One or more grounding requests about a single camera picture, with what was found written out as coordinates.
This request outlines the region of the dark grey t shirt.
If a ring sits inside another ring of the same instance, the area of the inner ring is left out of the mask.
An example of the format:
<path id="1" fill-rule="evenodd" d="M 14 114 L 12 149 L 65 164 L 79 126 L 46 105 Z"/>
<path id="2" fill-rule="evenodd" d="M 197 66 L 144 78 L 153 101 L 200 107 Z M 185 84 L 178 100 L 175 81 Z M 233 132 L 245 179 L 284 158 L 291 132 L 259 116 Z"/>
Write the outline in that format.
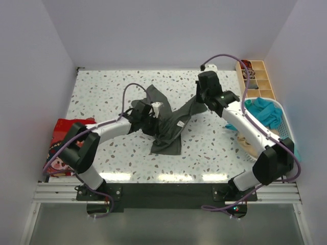
<path id="1" fill-rule="evenodd" d="M 207 111 L 204 104 L 196 102 L 192 97 L 175 111 L 172 111 L 167 97 L 154 85 L 147 88 L 153 102 L 162 103 L 160 108 L 158 129 L 152 143 L 151 153 L 160 155 L 181 154 L 181 133 L 186 128 L 191 117 Z"/>

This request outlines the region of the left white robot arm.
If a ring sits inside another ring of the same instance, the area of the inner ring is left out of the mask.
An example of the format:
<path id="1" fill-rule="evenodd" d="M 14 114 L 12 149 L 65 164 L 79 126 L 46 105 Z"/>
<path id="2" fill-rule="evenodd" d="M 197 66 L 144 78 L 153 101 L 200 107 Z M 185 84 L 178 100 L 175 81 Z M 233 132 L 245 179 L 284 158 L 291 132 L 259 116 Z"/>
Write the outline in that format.
<path id="1" fill-rule="evenodd" d="M 90 197 L 101 200 L 106 194 L 106 181 L 93 166 L 98 146 L 138 130 L 150 136 L 155 135 L 162 107 L 161 102 L 147 104 L 137 101 L 133 108 L 121 113 L 118 119 L 90 125 L 77 122 L 72 125 L 58 151 L 59 158 L 88 187 L 87 193 Z"/>

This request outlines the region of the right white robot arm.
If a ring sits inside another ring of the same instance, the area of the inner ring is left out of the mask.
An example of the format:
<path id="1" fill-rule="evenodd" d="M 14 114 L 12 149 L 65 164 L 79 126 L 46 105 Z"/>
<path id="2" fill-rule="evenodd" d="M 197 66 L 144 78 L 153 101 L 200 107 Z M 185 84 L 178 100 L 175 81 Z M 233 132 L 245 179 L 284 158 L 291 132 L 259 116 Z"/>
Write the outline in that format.
<path id="1" fill-rule="evenodd" d="M 196 101 L 231 123 L 258 154 L 250 171 L 228 181 L 227 193 L 232 200 L 240 200 L 246 190 L 260 184 L 269 185 L 293 169 L 294 142 L 271 132 L 245 109 L 237 95 L 223 91 L 214 71 L 200 73 L 196 85 Z"/>

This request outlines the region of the grey rolled socks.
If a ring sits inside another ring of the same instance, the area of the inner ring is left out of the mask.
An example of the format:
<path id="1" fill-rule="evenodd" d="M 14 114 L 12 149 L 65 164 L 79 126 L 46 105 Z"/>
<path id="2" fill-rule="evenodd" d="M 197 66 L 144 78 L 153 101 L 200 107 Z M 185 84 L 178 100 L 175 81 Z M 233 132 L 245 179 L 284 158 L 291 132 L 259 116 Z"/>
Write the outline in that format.
<path id="1" fill-rule="evenodd" d="M 254 90 L 254 89 L 258 89 L 259 88 L 256 80 L 253 80 L 253 79 L 250 79 L 249 81 L 244 80 L 244 83 L 245 83 L 245 87 L 248 87 L 249 90 L 250 89 Z"/>

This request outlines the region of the patterned rolled socks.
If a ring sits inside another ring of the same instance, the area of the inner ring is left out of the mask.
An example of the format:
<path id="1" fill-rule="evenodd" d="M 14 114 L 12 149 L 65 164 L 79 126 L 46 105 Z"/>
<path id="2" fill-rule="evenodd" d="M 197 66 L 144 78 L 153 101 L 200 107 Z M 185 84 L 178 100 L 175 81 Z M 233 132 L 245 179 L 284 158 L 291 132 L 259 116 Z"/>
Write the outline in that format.
<path id="1" fill-rule="evenodd" d="M 255 71 L 253 69 L 248 69 L 248 71 L 242 70 L 242 75 L 244 79 L 255 79 Z"/>

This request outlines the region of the red black rolled socks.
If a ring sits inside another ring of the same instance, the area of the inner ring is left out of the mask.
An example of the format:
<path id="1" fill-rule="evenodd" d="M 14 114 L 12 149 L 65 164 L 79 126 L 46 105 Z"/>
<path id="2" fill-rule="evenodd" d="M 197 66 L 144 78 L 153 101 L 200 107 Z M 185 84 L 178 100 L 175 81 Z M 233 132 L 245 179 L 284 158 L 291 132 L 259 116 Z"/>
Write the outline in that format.
<path id="1" fill-rule="evenodd" d="M 248 60 L 241 60 L 240 67 L 241 69 L 245 69 L 245 67 L 247 67 L 248 69 L 253 69 L 252 63 Z"/>

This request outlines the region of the wooden compartment organizer box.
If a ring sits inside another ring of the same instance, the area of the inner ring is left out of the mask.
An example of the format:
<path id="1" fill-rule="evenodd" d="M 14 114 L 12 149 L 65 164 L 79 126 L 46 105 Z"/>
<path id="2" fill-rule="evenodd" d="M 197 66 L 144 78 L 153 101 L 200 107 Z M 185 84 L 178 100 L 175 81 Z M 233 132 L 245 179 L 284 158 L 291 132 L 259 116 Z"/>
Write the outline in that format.
<path id="1" fill-rule="evenodd" d="M 247 97 L 263 97 L 263 98 L 269 98 L 269 99 L 275 99 L 275 94 L 273 92 L 266 67 L 264 64 L 264 61 L 262 60 L 248 60 L 252 63 L 253 70 L 255 71 L 255 79 L 259 88 L 258 89 L 248 89 L 247 90 Z M 242 70 L 240 67 L 240 63 L 237 61 L 236 63 L 236 72 L 237 77 L 240 85 L 241 95 L 243 95 L 245 90 L 245 83 L 242 75 Z"/>

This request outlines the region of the beige t shirt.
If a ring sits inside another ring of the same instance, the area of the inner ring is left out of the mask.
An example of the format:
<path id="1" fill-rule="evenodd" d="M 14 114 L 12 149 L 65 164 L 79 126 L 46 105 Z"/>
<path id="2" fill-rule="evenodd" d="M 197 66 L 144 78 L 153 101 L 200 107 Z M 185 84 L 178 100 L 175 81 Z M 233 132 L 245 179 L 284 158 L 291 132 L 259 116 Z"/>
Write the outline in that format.
<path id="1" fill-rule="evenodd" d="M 245 136 L 241 133 L 237 133 L 237 141 L 240 145 L 240 147 L 251 157 L 257 158 L 258 157 L 258 152 L 256 149 L 247 141 Z"/>

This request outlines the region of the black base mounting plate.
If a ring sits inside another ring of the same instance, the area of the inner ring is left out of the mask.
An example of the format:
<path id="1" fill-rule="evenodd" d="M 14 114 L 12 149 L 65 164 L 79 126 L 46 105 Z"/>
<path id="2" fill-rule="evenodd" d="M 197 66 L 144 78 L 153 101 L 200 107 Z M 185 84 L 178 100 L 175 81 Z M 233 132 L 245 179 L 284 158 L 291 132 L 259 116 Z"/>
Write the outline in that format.
<path id="1" fill-rule="evenodd" d="M 113 212 L 125 209 L 199 209 L 203 205 L 217 208 L 236 202 L 257 201 L 255 188 L 231 191 L 227 183 L 107 183 L 100 190 L 113 198 Z"/>

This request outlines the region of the aluminium rail frame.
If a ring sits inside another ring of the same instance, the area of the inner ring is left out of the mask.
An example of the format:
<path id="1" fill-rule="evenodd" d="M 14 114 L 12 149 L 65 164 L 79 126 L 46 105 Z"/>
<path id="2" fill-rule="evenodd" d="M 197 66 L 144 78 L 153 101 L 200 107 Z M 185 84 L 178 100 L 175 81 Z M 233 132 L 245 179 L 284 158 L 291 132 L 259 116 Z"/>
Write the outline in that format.
<path id="1" fill-rule="evenodd" d="M 80 184 L 76 181 L 73 183 L 41 182 L 37 184 L 32 198 L 32 205 L 19 244 L 30 244 L 41 204 L 75 203 L 77 195 L 75 187 L 77 185 Z"/>

